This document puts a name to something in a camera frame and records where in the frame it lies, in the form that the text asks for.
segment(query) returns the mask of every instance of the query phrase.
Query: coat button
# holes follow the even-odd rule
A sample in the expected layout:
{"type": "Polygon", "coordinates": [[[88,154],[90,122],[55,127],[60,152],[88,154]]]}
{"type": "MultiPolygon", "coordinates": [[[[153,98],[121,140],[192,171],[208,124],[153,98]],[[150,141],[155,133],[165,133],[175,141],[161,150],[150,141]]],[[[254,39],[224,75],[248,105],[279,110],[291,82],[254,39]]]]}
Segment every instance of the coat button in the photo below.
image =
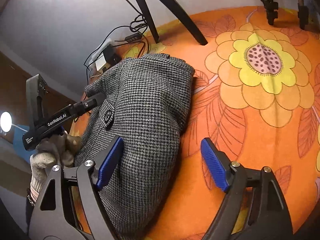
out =
{"type": "Polygon", "coordinates": [[[104,122],[106,123],[106,129],[110,129],[113,124],[113,114],[111,110],[107,110],[104,115],[104,122]]]}
{"type": "Polygon", "coordinates": [[[112,116],[111,110],[106,111],[106,114],[104,115],[104,122],[108,123],[111,119],[111,116],[112,116]]]}

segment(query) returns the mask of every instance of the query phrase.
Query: white wall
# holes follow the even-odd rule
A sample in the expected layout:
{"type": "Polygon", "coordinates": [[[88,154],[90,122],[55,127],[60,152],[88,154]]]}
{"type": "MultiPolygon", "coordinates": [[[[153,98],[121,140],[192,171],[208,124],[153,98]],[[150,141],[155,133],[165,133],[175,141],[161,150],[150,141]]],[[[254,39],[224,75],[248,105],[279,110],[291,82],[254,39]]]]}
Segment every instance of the white wall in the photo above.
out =
{"type": "MultiPolygon", "coordinates": [[[[158,0],[146,0],[157,26],[174,20],[158,0]]],[[[261,5],[260,0],[177,0],[189,13],[261,5]]],[[[297,8],[297,0],[276,0],[297,8]]],[[[32,75],[78,100],[86,85],[83,61],[114,27],[128,25],[136,12],[124,0],[10,0],[0,17],[0,50],[32,75]]],[[[128,30],[115,32],[124,38],[128,30]]]]}

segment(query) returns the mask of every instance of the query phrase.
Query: blue gripper pad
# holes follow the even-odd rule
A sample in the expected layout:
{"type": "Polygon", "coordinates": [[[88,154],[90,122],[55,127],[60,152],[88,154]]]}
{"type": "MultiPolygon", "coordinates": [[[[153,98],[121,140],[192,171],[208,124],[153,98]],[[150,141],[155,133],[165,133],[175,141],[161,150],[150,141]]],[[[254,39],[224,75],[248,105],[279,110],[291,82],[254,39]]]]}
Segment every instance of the blue gripper pad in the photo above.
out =
{"type": "Polygon", "coordinates": [[[209,138],[202,139],[200,148],[201,155],[208,166],[216,186],[222,189],[224,192],[227,192],[230,187],[226,178],[227,171],[229,170],[227,164],[228,157],[225,155],[225,153],[218,151],[209,138]],[[221,161],[223,161],[223,163],[221,163],[217,154],[219,157],[221,157],[221,154],[225,155],[225,158],[222,156],[223,160],[221,161]]]}
{"type": "Polygon", "coordinates": [[[111,149],[108,151],[108,154],[100,165],[98,171],[98,180],[96,183],[96,188],[98,190],[102,190],[104,186],[108,185],[113,171],[119,163],[121,156],[123,155],[124,143],[121,137],[118,137],[115,142],[113,140],[110,143],[110,146],[111,149]]]}

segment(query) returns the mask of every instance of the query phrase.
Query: lamp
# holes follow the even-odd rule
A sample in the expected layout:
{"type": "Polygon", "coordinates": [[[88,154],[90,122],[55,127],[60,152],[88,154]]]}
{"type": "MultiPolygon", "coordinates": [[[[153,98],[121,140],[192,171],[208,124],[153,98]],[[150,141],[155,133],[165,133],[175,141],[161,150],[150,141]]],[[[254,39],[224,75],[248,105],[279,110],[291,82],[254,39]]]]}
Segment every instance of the lamp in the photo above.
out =
{"type": "Polygon", "coordinates": [[[1,114],[1,117],[0,117],[0,127],[1,129],[4,131],[4,132],[9,132],[10,129],[11,129],[11,126],[14,126],[14,127],[17,127],[19,128],[20,130],[23,130],[24,132],[27,132],[27,130],[24,130],[22,129],[21,127],[15,125],[12,123],[12,118],[11,118],[11,115],[8,113],[8,112],[3,112],[1,114]]]}

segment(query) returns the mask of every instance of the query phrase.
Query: pink flower center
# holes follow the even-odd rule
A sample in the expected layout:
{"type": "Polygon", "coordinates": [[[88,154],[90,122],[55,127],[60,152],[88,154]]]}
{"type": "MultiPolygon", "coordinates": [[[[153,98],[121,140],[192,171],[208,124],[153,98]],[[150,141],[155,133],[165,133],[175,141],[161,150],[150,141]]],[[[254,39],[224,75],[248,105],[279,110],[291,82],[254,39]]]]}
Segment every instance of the pink flower center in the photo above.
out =
{"type": "Polygon", "coordinates": [[[247,60],[250,66],[261,74],[277,74],[282,68],[278,54],[261,43],[248,49],[247,60]]]}

